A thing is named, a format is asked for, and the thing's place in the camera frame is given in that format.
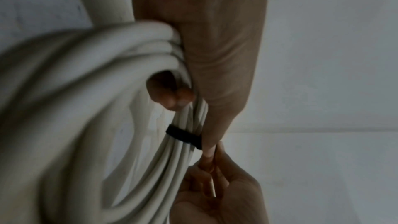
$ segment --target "human hand holding cable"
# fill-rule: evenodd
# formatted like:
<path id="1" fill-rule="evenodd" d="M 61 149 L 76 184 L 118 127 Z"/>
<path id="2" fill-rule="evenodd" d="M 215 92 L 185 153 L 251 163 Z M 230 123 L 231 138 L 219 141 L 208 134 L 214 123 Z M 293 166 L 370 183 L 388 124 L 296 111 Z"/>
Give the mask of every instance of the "human hand holding cable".
<path id="1" fill-rule="evenodd" d="M 216 197 L 212 195 L 213 180 Z M 259 183 L 225 153 L 222 142 L 210 174 L 190 166 L 170 211 L 171 224 L 268 224 Z"/>
<path id="2" fill-rule="evenodd" d="M 133 0 L 136 19 L 164 21 L 182 37 L 194 85 L 209 105 L 202 131 L 203 154 L 214 148 L 244 108 L 250 92 L 267 0 Z M 194 93 L 177 88 L 172 74 L 147 82 L 153 101 L 179 110 Z"/>

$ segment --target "cable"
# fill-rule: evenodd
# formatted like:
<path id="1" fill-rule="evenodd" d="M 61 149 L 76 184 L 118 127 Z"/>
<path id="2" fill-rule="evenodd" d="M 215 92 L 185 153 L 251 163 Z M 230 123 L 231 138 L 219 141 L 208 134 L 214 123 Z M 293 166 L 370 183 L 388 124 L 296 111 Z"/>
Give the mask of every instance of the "cable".
<path id="1" fill-rule="evenodd" d="M 142 98 L 146 80 L 170 70 L 192 87 L 178 33 L 160 22 L 126 23 L 36 39 L 0 62 L 0 216 L 49 167 L 72 149 L 64 199 L 66 223 L 163 223 L 193 148 L 166 135 L 138 185 L 111 207 L 134 165 L 137 127 L 127 155 L 102 181 L 123 112 Z M 200 134 L 206 115 L 200 96 L 172 124 Z"/>

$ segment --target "cable coil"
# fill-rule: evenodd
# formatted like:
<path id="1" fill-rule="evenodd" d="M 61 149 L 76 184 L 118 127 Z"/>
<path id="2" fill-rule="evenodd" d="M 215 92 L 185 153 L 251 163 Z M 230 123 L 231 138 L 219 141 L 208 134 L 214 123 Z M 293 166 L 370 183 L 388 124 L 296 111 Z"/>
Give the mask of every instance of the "cable coil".
<path id="1" fill-rule="evenodd" d="M 19 47 L 0 62 L 0 212 L 6 213 L 74 142 L 65 187 L 66 223 L 158 224 L 168 211 L 193 153 L 166 135 L 138 185 L 112 206 L 132 167 L 133 144 L 103 181 L 106 158 L 126 110 L 135 110 L 146 80 L 170 70 L 192 87 L 178 33 L 160 22 L 70 31 Z M 207 105 L 176 112 L 172 124 L 199 135 Z M 132 143 L 143 141 L 136 129 Z"/>

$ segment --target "black cable tie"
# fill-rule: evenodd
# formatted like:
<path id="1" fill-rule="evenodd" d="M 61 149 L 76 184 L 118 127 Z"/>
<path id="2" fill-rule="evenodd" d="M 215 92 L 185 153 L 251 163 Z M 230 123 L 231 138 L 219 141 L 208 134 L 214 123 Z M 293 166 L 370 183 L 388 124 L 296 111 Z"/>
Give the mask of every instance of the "black cable tie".
<path id="1" fill-rule="evenodd" d="M 202 150 L 202 136 L 189 133 L 171 124 L 167 128 L 166 133 L 177 140 L 195 146 L 198 150 Z"/>

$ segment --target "skin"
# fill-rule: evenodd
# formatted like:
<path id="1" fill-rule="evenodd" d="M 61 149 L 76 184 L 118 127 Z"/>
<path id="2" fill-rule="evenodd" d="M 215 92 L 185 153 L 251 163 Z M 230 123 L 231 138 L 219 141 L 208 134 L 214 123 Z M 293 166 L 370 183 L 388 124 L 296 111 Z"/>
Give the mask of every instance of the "skin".
<path id="1" fill-rule="evenodd" d="M 267 0 L 133 0 L 137 20 L 155 19 L 181 34 L 193 82 L 209 105 L 203 125 L 203 155 L 211 163 L 215 145 L 246 105 L 262 36 Z M 170 73 L 147 82 L 153 101 L 179 110 L 195 99 L 177 88 Z"/>
<path id="2" fill-rule="evenodd" d="M 211 182 L 216 197 L 212 196 Z M 170 211 L 171 224 L 269 224 L 259 183 L 217 145 L 210 174 L 190 166 Z"/>

